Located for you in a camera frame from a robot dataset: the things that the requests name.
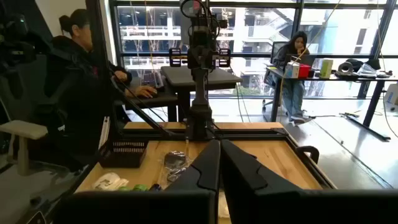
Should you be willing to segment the bag of cotton balls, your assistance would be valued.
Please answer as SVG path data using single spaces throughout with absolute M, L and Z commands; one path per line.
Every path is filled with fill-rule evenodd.
M 118 190 L 121 187 L 127 186 L 129 181 L 118 176 L 114 172 L 108 172 L 102 175 L 91 187 L 95 190 Z

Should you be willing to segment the clear plastic bag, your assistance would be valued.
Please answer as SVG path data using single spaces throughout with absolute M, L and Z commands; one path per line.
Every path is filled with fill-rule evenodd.
M 357 74 L 361 77 L 376 78 L 377 70 L 373 69 L 372 66 L 368 65 L 367 63 L 363 63 L 357 71 Z

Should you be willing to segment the dark laptop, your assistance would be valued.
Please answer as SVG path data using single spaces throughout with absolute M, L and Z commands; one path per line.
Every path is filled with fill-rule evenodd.
M 312 66 L 316 57 L 314 55 L 310 54 L 303 54 L 302 56 L 297 55 L 297 54 L 287 54 L 285 56 L 285 61 L 286 62 L 296 62 L 296 63 L 301 63 L 304 65 Z

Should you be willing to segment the grey desk top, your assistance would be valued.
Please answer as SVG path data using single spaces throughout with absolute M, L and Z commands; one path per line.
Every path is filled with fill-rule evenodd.
M 160 71 L 166 77 L 173 91 L 177 94 L 178 121 L 183 121 L 190 108 L 190 92 L 195 91 L 195 82 L 193 81 L 191 72 L 187 66 L 163 66 Z M 208 78 L 208 90 L 233 89 L 237 83 L 243 81 L 242 78 L 220 68 L 209 73 Z

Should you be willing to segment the white blue carton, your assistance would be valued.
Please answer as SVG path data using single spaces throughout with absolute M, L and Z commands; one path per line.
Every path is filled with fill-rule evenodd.
M 298 62 L 288 62 L 285 66 L 285 78 L 298 78 L 299 77 L 300 64 Z

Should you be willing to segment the long black table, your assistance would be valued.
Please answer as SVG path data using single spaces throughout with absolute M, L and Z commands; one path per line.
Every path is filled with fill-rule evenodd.
M 343 77 L 339 78 L 334 75 L 332 75 L 330 78 L 319 78 L 319 77 L 312 77 L 312 78 L 304 78 L 303 81 L 353 81 L 353 82 L 376 82 L 376 87 L 374 89 L 371 101 L 369 103 L 368 109 L 366 111 L 366 115 L 363 119 L 363 121 L 359 121 L 357 118 L 354 118 L 351 115 L 347 115 L 346 117 L 351 120 L 352 122 L 358 124 L 361 128 L 364 128 L 365 130 L 369 131 L 371 134 L 373 134 L 375 137 L 382 141 L 389 141 L 391 138 L 389 136 L 383 135 L 377 131 L 374 131 L 373 129 L 370 128 L 371 121 L 374 116 L 374 112 L 376 110 L 377 103 L 380 99 L 380 96 L 382 95 L 382 91 L 384 88 L 385 82 L 398 82 L 398 78 L 353 78 L 353 77 Z M 269 117 L 270 122 L 276 122 L 277 118 L 277 110 L 279 107 L 279 102 L 280 102 L 280 93 L 281 93 L 281 87 L 280 87 L 280 81 L 277 82 L 275 88 L 275 93 L 274 93 L 274 98 L 272 100 L 272 109 L 271 109 L 271 115 Z

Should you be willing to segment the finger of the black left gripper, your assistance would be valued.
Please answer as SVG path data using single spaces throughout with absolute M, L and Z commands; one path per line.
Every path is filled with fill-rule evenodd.
M 207 70 L 214 70 L 215 69 L 215 65 L 213 62 L 213 56 L 217 55 L 217 51 L 213 50 L 210 47 L 205 47 L 202 50 L 202 69 L 207 69 Z
M 187 67 L 189 69 L 199 69 L 201 68 L 201 52 L 203 47 L 196 46 L 190 47 L 187 52 Z

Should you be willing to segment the black bag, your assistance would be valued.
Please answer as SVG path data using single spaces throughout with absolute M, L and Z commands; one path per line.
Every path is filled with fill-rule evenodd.
M 364 64 L 364 62 L 360 61 L 360 60 L 356 60 L 353 58 L 347 59 L 346 62 L 349 62 L 352 64 L 353 66 L 353 71 L 354 72 L 358 72 L 358 70 L 362 67 L 362 65 Z M 368 64 L 371 68 L 375 69 L 375 70 L 379 70 L 381 68 L 379 60 L 378 59 L 369 59 L 366 64 Z

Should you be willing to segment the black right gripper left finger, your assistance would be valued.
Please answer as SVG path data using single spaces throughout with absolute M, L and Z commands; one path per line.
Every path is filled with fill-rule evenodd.
M 54 224 L 217 224 L 221 149 L 212 140 L 161 191 L 86 191 L 67 197 Z

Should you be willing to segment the window with dark frame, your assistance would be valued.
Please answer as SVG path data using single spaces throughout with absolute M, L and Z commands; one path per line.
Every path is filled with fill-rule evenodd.
M 118 62 L 143 73 L 159 69 L 169 49 L 185 54 L 183 0 L 109 0 Z M 213 15 L 228 21 L 217 43 L 231 51 L 234 72 L 254 94 L 270 90 L 260 82 L 272 44 L 287 42 L 298 31 L 317 61 L 335 64 L 353 58 L 383 59 L 394 70 L 398 47 L 389 39 L 398 27 L 398 0 L 202 0 Z

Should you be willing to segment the black rectangular perforated basket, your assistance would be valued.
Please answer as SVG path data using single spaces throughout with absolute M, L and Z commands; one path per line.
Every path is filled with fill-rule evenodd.
M 148 141 L 120 139 L 106 141 L 99 148 L 99 163 L 104 168 L 140 168 Z

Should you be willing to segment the black desk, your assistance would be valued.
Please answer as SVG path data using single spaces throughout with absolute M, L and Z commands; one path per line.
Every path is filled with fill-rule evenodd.
M 132 103 L 137 105 L 140 109 L 166 107 L 167 113 L 164 114 L 167 116 L 168 121 L 170 122 L 177 121 L 178 98 L 174 94 L 159 93 L 154 98 L 128 98 L 124 100 L 124 105 L 127 110 L 133 109 Z

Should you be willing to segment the black round pad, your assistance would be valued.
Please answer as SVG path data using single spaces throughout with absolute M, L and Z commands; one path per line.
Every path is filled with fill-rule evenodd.
M 189 166 L 188 156 L 181 151 L 171 151 L 164 156 L 164 167 L 167 169 L 180 169 Z
M 166 171 L 166 181 L 168 184 L 174 183 L 185 171 L 186 167 L 170 169 Z

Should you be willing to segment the grey office chair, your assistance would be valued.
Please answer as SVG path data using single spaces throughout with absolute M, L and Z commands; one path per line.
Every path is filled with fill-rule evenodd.
M 274 43 L 272 44 L 270 62 L 266 65 L 266 68 L 272 66 L 273 59 L 274 59 L 276 53 L 279 51 L 279 49 L 280 49 L 284 44 L 286 44 L 286 42 L 283 42 L 283 41 L 277 41 L 277 42 L 274 42 Z M 272 77 L 272 75 L 270 74 L 269 71 L 266 71 L 266 74 L 265 74 L 265 77 L 264 77 L 264 84 L 265 84 L 266 86 L 268 86 L 268 87 L 269 87 L 270 89 L 272 89 L 272 90 L 273 90 L 273 89 L 275 88 L 275 86 L 276 86 L 276 84 L 275 84 L 274 81 L 273 81 L 273 77 Z M 265 100 L 263 100 L 263 101 L 262 101 L 262 111 L 263 111 L 263 112 L 266 112 L 266 107 L 267 107 L 268 105 L 271 105 L 271 104 L 273 104 L 273 101 L 266 102 Z

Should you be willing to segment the light green box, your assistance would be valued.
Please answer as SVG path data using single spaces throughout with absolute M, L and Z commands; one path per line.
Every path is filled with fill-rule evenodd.
M 331 75 L 332 66 L 333 66 L 333 60 L 329 58 L 324 58 L 321 64 L 320 78 L 329 79 Z

